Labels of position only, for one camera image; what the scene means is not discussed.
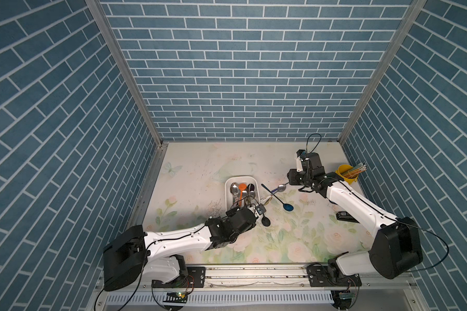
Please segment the white plastic storage box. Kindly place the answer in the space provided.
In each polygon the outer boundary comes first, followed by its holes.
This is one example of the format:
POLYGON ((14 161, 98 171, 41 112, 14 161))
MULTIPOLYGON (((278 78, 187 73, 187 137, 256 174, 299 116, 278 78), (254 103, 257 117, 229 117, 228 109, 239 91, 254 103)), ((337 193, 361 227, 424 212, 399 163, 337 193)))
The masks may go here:
POLYGON ((241 208, 250 209, 256 218, 259 200, 258 182, 252 176, 236 176, 229 178, 224 184, 226 215, 230 216, 241 208))

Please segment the long silver spoon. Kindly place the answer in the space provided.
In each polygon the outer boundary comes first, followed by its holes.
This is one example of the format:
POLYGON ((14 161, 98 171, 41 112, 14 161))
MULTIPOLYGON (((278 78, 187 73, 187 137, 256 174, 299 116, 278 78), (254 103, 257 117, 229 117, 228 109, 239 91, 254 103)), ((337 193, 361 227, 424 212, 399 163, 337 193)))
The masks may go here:
POLYGON ((277 186, 276 189, 271 191, 270 195, 268 195, 268 196, 261 199, 261 203, 265 204, 265 205, 268 204, 272 200, 274 194, 282 193, 282 192, 284 192, 286 190, 286 188, 287 188, 286 184, 281 184, 281 185, 277 186))

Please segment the silver spoon green marbled handle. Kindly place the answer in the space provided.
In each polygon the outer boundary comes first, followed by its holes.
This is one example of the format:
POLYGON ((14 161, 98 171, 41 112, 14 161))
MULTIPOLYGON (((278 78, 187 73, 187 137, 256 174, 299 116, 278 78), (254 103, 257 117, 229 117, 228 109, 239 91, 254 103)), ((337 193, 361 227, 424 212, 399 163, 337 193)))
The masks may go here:
POLYGON ((232 183, 230 186, 230 193, 233 198, 232 209, 238 205, 237 201, 240 196, 240 189, 237 183, 232 183))

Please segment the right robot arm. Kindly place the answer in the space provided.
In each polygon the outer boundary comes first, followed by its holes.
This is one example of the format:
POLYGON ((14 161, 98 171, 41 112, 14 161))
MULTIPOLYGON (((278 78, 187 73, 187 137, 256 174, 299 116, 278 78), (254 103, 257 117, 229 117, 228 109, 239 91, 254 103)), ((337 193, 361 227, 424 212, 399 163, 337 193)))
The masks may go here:
POLYGON ((290 185, 300 185, 319 193, 342 207, 363 225, 374 239, 371 249, 345 253, 328 261, 331 282, 361 273, 379 273, 394 279, 422 263, 423 253, 419 227, 409 217, 398 218, 355 192, 344 178, 334 172, 326 173, 317 153, 296 152, 297 167, 287 178, 290 185))

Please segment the silver spoon hello kitty handle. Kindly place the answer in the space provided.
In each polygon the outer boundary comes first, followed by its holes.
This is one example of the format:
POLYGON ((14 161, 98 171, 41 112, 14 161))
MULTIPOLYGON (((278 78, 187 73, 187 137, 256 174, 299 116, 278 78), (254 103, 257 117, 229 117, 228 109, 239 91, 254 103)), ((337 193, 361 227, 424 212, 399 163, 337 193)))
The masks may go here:
POLYGON ((255 185, 250 183, 247 186, 247 197, 246 197, 246 204, 250 206, 256 200, 256 188, 255 185))

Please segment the orange spoon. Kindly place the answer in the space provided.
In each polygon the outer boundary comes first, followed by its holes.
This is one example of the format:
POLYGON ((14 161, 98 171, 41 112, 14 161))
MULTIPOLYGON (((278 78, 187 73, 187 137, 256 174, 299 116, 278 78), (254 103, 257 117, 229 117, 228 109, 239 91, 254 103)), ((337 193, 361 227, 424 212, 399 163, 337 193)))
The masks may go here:
POLYGON ((247 196, 247 184, 240 183, 238 186, 239 186, 239 189, 240 189, 240 196, 239 196, 239 199, 237 201, 237 203, 238 203, 237 206, 242 207, 243 206, 243 200, 247 196))

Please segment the black spoon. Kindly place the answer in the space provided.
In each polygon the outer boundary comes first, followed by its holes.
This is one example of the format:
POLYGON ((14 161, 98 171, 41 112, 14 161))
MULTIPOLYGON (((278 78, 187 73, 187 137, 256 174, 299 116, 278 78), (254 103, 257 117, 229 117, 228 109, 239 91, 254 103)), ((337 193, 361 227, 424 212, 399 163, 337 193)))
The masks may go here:
POLYGON ((271 226, 271 221, 266 215, 262 216, 262 224, 265 227, 270 227, 271 226))

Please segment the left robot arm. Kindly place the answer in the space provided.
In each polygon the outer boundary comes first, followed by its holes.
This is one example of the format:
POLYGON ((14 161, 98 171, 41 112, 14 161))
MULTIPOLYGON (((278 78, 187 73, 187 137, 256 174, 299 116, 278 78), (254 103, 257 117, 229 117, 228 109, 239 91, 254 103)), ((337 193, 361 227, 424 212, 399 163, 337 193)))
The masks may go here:
POLYGON ((246 207, 236 207, 225 217, 205 224, 168 232, 145 232, 135 225, 103 249, 104 289, 119 290, 149 275, 164 284, 187 276, 183 253, 224 248, 255 228, 258 217, 246 207))

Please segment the blue green handled spoon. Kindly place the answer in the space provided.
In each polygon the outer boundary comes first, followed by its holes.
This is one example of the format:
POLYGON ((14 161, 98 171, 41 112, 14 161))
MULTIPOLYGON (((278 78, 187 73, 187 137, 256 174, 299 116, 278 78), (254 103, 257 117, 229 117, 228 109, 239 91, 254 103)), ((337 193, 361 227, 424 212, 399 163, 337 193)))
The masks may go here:
MULTIPOLYGON (((261 184, 261 186, 271 194, 271 190, 267 186, 265 186, 264 184, 261 184)), ((291 204, 285 203, 279 197, 277 197, 276 194, 274 194, 273 198, 276 198, 282 204, 282 207, 284 208, 284 210, 288 212, 291 212, 294 210, 294 207, 291 204)))

